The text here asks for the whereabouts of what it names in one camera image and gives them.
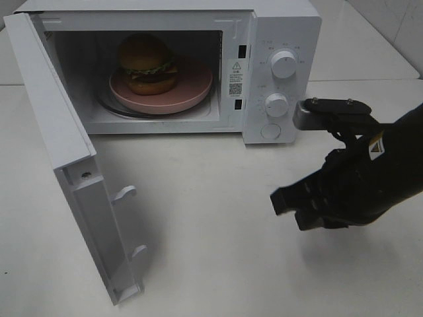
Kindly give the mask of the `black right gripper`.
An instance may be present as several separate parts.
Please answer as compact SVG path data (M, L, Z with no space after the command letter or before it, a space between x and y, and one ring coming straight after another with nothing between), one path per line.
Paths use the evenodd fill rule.
M301 231L374 222L397 204L397 136L360 138L322 168L270 194L277 216L295 211Z

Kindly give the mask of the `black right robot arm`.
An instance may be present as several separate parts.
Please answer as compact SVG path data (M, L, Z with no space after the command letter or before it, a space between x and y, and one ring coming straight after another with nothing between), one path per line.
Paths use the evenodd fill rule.
M309 98L297 103L293 123L345 144L321 169L271 194L275 213L293 211L300 230L368 225L422 192L421 106L379 123L363 102Z

